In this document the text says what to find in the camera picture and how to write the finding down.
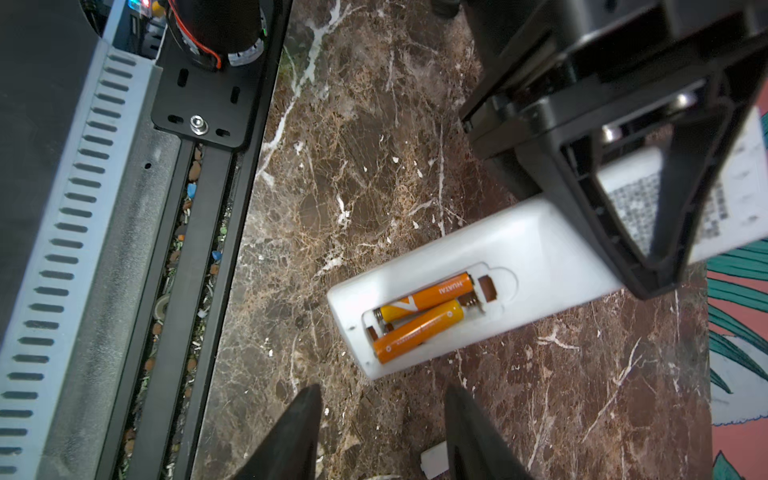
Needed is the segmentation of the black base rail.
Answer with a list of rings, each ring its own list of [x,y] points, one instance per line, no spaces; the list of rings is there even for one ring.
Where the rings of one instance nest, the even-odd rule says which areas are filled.
[[[96,475],[187,479],[288,28],[288,1],[182,1],[151,121],[180,147]]]

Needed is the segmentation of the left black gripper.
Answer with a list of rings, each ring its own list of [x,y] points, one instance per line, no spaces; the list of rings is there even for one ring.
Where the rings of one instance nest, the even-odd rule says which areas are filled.
[[[483,75],[460,111],[519,198],[546,194],[638,298],[679,282],[767,70],[764,1],[466,1]],[[607,173],[655,153],[650,241]]]

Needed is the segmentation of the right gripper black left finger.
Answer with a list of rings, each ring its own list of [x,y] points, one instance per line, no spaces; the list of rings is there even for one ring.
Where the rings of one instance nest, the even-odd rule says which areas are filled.
[[[302,389],[233,479],[314,479],[322,413],[320,386]]]

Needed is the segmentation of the white remote control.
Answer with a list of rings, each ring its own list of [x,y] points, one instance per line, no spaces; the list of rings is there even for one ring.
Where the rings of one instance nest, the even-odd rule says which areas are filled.
[[[689,261],[696,263],[765,238],[767,159],[760,115],[752,111],[702,211]],[[481,295],[461,320],[413,350],[381,362],[386,334],[375,310],[411,309],[418,291],[466,274],[489,277],[496,298]],[[535,196],[332,287],[328,303],[357,364],[370,379],[597,299],[621,282],[563,214]]]

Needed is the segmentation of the white battery compartment cover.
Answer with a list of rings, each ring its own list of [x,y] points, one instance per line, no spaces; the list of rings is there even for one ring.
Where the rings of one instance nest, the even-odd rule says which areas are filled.
[[[420,455],[420,467],[427,480],[434,480],[449,471],[447,442],[442,441]]]

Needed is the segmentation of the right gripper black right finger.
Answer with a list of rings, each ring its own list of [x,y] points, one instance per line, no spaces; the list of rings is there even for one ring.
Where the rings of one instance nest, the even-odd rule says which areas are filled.
[[[451,479],[533,478],[466,389],[449,386],[444,411]]]

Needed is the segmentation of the orange battery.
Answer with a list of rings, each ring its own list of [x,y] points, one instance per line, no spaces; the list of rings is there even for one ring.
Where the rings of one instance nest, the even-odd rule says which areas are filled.
[[[451,328],[464,317],[464,307],[458,300],[438,305],[377,339],[373,343],[376,358],[386,364]]]
[[[426,311],[442,303],[474,291],[473,280],[468,273],[461,273],[409,294],[397,301],[374,310],[377,320],[392,323],[407,316]]]

